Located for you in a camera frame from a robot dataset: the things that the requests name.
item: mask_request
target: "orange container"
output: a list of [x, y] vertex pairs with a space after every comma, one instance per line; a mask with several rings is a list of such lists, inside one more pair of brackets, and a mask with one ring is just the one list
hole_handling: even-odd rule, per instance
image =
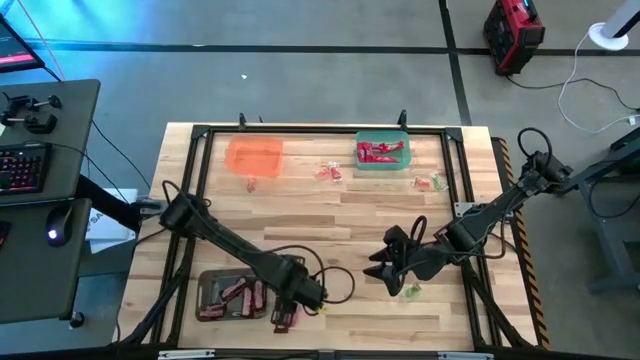
[[282, 167], [282, 139], [270, 136], [233, 136], [224, 163], [234, 174], [277, 177]]

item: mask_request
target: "red device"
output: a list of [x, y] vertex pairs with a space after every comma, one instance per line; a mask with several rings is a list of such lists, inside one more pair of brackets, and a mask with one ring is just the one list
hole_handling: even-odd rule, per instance
[[544, 31], [532, 0], [496, 0], [483, 31], [496, 74], [519, 74], [542, 44]]

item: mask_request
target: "gray floor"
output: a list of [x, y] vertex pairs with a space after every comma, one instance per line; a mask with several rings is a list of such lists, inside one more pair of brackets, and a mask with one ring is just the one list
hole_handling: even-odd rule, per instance
[[[45, 36], [57, 40], [445, 45], [437, 0], [24, 2]], [[459, 47], [484, 47], [479, 34], [491, 3], [448, 1]], [[592, 22], [605, 20], [620, 3], [537, 0], [548, 27], [543, 47], [575, 47]], [[7, 17], [25, 37], [36, 36], [17, 4]], [[638, 28], [631, 36], [630, 47], [640, 48]], [[48, 54], [40, 54], [53, 66]], [[260, 115], [267, 122], [389, 123], [406, 108], [413, 124], [460, 124], [446, 55], [57, 51], [56, 56], [67, 79], [102, 81], [95, 120], [149, 178], [168, 121], [235, 121], [242, 111], [250, 120]], [[637, 64], [636, 57], [584, 57], [577, 76], [613, 86], [626, 102], [640, 106]], [[569, 57], [536, 57], [515, 79], [527, 85], [555, 83], [566, 79], [571, 66]], [[496, 77], [483, 56], [461, 56], [460, 67], [473, 124], [489, 126], [494, 136], [505, 138], [516, 166], [523, 157], [515, 135], [525, 126], [547, 132], [556, 156], [575, 169], [600, 159], [613, 140], [632, 129], [619, 124], [597, 136], [584, 134], [560, 117], [558, 89], [517, 88]], [[43, 71], [0, 76], [1, 84], [49, 80]], [[628, 114], [610, 92], [588, 84], [571, 86], [565, 100], [573, 118], [593, 129]], [[114, 161], [117, 154], [95, 133], [89, 151], [116, 184], [146, 191], [128, 164]], [[587, 210], [576, 195], [539, 196], [524, 208], [552, 345], [563, 351], [638, 358], [640, 293], [588, 293], [586, 284], [606, 269]], [[122, 268], [126, 254], [127, 249], [114, 251], [109, 258]], [[78, 308], [89, 318], [83, 328], [68, 331], [58, 321], [3, 325], [0, 353], [108, 343], [123, 287], [122, 274], [83, 278]]]

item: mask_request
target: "wooden table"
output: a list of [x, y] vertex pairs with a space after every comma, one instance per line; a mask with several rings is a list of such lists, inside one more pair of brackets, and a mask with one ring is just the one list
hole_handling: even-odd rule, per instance
[[[152, 195], [163, 198], [160, 184], [168, 179], [180, 183], [191, 123], [167, 125]], [[463, 127], [476, 201], [486, 202], [501, 193], [496, 163], [486, 127]], [[197, 279], [205, 270], [243, 267], [206, 241], [198, 241], [191, 271], [180, 335], [180, 347], [255, 349], [342, 350], [471, 350], [473, 348], [460, 269], [447, 266], [434, 279], [421, 282], [417, 298], [392, 298], [384, 285], [365, 277], [361, 270], [373, 265], [367, 257], [383, 247], [382, 235], [400, 225], [409, 232], [419, 215], [429, 219], [425, 241], [452, 218], [447, 192], [419, 192], [414, 177], [438, 172], [444, 164], [435, 136], [411, 136], [413, 160], [397, 172], [358, 171], [354, 165], [354, 135], [281, 134], [284, 140], [282, 173], [275, 180], [258, 179], [248, 193], [246, 179], [231, 174], [224, 165], [231, 134], [217, 134], [211, 156], [205, 197], [212, 201], [211, 214], [230, 229], [262, 249], [304, 244], [315, 249], [325, 264], [350, 269], [357, 281], [353, 298], [342, 305], [328, 305], [317, 317], [302, 315], [289, 334], [273, 334], [268, 317], [250, 321], [198, 322], [194, 316]], [[199, 169], [197, 157], [194, 169]], [[340, 163], [343, 181], [318, 181], [314, 173], [328, 161]], [[197, 170], [192, 183], [195, 192]], [[154, 221], [144, 224], [140, 236], [159, 229]], [[512, 241], [511, 232], [507, 238]], [[164, 233], [138, 246], [119, 321], [128, 335], [158, 296], [169, 234]], [[489, 240], [487, 253], [497, 253], [500, 243]], [[312, 257], [307, 266], [316, 271]], [[517, 255], [508, 250], [501, 260], [489, 261], [496, 302], [528, 341], [535, 343], [530, 308]], [[406, 285], [415, 281], [408, 276]], [[327, 273], [331, 299], [340, 299], [350, 288], [340, 272]], [[167, 308], [163, 339], [173, 317], [173, 300]], [[488, 339], [486, 313], [478, 306], [483, 334]]]

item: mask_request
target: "keyboard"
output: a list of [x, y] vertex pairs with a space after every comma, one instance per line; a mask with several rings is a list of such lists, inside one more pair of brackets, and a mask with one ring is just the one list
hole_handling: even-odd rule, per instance
[[0, 145], [0, 195], [41, 192], [51, 144]]

